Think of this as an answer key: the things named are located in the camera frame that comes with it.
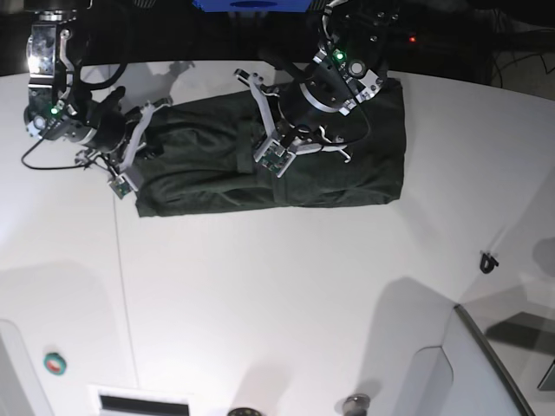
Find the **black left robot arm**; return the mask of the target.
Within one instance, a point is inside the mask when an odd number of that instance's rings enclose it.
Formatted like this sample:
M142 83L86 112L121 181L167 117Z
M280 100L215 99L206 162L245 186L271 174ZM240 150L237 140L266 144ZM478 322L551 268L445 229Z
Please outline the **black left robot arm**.
M305 67L266 46L259 58L291 79L268 83L242 68L257 111L238 140L238 169L282 178L297 167L327 166L348 178L404 178L407 134L401 83L389 76L389 52L415 45L400 28L399 1L330 1L314 21L317 44Z

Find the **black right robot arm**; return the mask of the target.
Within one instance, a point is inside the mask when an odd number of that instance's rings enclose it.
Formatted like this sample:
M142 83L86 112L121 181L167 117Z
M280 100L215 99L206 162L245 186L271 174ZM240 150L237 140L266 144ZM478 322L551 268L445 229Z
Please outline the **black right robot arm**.
M171 97L148 101L127 113L121 110L126 89L119 80L129 64L133 26L126 5L114 2L121 15L125 41L115 72L105 81L82 79L82 68L91 37L76 23L92 9L90 1L27 1L36 13L26 45L29 69L29 104L23 113L26 131L37 144L66 140L81 149L72 169L97 169L108 185L124 198L144 183L134 162L160 155L145 132L154 114L171 107Z

